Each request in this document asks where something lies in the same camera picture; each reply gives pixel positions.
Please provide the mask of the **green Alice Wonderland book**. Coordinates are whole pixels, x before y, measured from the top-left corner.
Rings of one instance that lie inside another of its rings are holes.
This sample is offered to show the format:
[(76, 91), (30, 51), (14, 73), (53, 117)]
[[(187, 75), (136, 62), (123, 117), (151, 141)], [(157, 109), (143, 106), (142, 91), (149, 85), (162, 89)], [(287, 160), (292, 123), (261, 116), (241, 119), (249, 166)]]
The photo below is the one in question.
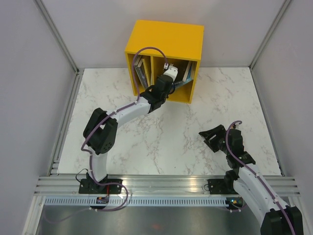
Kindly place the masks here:
[(182, 86), (184, 86), (184, 85), (186, 85), (192, 81), (193, 81), (193, 79), (187, 79), (186, 81), (179, 81), (179, 82), (174, 83), (174, 86), (177, 89), (177, 88), (182, 87)]

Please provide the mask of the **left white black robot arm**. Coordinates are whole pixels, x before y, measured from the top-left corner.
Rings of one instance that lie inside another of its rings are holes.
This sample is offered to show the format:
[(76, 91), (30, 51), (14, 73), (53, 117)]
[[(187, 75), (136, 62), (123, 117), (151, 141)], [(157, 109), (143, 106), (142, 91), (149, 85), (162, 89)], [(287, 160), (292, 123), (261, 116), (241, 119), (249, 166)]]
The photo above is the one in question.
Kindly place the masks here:
[(165, 72), (154, 85), (142, 92), (136, 101), (111, 112), (97, 108), (93, 111), (84, 131), (85, 141), (81, 151), (88, 152), (90, 188), (103, 193), (109, 183), (107, 177), (108, 152), (115, 144), (117, 130), (133, 119), (147, 115), (160, 108), (175, 91), (176, 75)]

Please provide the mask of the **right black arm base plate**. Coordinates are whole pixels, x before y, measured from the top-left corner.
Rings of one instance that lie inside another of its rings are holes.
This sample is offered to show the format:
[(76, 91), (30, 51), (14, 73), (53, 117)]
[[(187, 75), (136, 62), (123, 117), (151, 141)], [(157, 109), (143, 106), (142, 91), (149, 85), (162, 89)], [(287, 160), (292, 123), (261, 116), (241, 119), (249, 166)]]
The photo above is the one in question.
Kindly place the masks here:
[(224, 179), (208, 179), (207, 186), (210, 194), (213, 195), (236, 194), (236, 191), (227, 187)]

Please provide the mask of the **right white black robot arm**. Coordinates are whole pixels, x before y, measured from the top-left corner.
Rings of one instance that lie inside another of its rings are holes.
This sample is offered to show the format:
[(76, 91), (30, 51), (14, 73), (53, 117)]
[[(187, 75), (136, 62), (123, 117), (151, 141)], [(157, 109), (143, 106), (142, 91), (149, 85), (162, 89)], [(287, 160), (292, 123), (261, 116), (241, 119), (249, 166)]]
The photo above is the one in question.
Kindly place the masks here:
[(211, 179), (204, 188), (210, 194), (238, 194), (242, 203), (228, 201), (227, 209), (239, 212), (248, 206), (260, 224), (263, 235), (302, 235), (303, 218), (297, 206), (290, 206), (269, 185), (253, 157), (245, 151), (243, 136), (233, 122), (229, 128), (219, 125), (199, 132), (214, 152), (225, 154), (230, 170), (223, 179)]

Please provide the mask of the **blue 20000 Leagues book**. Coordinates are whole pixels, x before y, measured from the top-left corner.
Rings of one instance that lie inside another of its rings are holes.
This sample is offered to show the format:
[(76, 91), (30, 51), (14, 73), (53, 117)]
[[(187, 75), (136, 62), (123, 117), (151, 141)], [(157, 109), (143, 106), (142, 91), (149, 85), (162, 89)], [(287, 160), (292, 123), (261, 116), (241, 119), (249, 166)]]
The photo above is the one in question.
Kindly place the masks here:
[(190, 75), (189, 75), (190, 80), (193, 80), (195, 77), (196, 67), (197, 67), (197, 62), (193, 62), (190, 68)]

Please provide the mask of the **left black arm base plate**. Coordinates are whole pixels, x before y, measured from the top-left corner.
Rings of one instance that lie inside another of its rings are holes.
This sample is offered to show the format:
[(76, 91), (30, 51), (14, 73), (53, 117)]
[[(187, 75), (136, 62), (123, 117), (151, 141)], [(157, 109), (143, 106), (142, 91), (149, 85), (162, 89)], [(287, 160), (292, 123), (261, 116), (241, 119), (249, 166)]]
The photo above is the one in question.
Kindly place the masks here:
[(96, 184), (93, 179), (82, 179), (79, 187), (79, 194), (119, 194), (122, 190), (120, 185), (116, 183), (122, 184), (123, 181), (121, 179), (104, 179), (100, 182), (101, 184), (107, 184), (108, 186), (100, 186)]

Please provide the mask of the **clear plastic file folder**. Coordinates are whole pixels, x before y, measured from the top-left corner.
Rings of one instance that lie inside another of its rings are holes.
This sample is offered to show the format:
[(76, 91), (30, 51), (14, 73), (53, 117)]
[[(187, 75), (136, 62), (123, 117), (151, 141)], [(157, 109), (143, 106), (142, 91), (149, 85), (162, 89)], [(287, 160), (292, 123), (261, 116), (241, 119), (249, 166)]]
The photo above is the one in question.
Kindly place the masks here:
[(148, 87), (151, 85), (151, 60), (149, 56), (144, 56), (143, 57), (143, 66), (144, 66), (144, 71), (145, 71), (145, 76), (147, 79), (147, 84)]

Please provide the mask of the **dark Wuthering Heights book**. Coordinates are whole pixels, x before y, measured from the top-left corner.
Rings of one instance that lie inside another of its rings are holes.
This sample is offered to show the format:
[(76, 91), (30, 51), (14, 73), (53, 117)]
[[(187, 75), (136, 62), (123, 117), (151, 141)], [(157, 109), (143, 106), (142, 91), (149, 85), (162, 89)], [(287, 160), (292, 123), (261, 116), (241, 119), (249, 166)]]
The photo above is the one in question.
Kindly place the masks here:
[(195, 62), (193, 62), (193, 61), (189, 61), (189, 63), (188, 63), (185, 74), (184, 74), (183, 79), (182, 79), (182, 81), (184, 83), (187, 83), (187, 82), (192, 80), (192, 72), (194, 70), (194, 63)]

